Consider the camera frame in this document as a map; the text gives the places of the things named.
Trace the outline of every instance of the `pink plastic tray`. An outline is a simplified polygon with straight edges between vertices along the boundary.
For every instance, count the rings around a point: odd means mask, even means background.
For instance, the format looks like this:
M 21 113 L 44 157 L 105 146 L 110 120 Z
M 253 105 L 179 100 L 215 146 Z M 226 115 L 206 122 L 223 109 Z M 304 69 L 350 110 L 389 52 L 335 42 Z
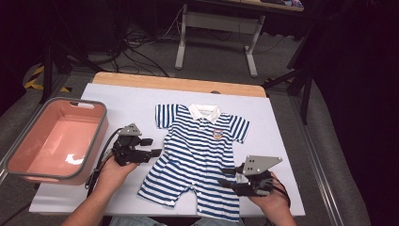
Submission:
M 36 183 L 81 185 L 108 126 L 103 103 L 48 101 L 8 153 L 5 169 Z

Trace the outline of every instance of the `blue and white striped clothing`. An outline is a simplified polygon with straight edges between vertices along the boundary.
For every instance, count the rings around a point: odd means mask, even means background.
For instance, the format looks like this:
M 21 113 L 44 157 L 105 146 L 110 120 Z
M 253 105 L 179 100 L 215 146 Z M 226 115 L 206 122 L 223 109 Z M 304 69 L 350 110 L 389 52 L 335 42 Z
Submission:
M 189 190 L 196 193 L 197 214 L 209 218 L 239 220 L 239 200 L 217 180 L 235 183 L 220 169 L 234 168 L 232 143 L 243 143 L 249 121 L 220 113 L 211 105 L 157 105 L 158 128 L 167 128 L 165 151 L 144 180 L 138 195 L 173 207 Z

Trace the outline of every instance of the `embroidered logo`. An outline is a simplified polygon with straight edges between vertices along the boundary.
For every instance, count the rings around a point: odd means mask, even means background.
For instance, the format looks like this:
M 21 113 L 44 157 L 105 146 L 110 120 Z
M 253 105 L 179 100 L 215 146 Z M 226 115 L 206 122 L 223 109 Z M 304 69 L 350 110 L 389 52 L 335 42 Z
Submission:
M 214 130 L 214 138 L 221 139 L 223 137 L 223 130 L 215 129 Z

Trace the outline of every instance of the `person's arm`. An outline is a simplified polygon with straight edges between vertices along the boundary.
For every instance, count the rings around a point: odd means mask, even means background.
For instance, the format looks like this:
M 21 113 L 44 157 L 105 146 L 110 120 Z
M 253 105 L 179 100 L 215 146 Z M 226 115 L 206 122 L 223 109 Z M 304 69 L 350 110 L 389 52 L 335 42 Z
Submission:
M 112 195 L 125 181 L 127 175 L 137 167 L 132 163 L 121 167 L 114 156 L 105 162 L 93 192 L 62 223 L 68 225 L 98 225 Z
M 275 186 L 284 190 L 284 187 L 277 181 Z M 290 207 L 284 195 L 276 190 L 272 190 L 270 195 L 264 197 L 248 197 L 252 202 L 261 207 L 264 215 L 276 226 L 296 226 Z

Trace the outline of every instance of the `human hand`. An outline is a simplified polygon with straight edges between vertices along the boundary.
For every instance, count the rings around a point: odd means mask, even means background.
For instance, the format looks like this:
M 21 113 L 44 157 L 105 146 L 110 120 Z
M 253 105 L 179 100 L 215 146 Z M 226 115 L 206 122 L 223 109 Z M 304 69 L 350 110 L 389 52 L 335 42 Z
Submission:
M 108 195 L 114 194 L 121 187 L 127 175 L 138 166 L 137 163 L 131 163 L 121 167 L 112 155 L 101 169 L 100 176 L 94 191 L 102 192 Z
M 273 185 L 281 190 L 285 190 L 283 185 L 278 181 L 276 175 L 273 172 L 271 172 L 271 174 L 274 177 Z M 286 197 L 277 190 L 273 189 L 268 196 L 249 196 L 248 198 L 261 207 L 264 215 L 277 226 L 296 225 L 293 216 L 291 215 Z

